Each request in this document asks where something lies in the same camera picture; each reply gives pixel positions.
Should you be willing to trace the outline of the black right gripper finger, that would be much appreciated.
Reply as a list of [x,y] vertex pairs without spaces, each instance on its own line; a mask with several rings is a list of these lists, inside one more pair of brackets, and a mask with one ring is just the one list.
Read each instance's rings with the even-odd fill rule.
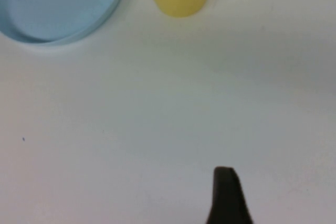
[[214,169],[212,206],[207,223],[254,223],[238,174],[231,167]]

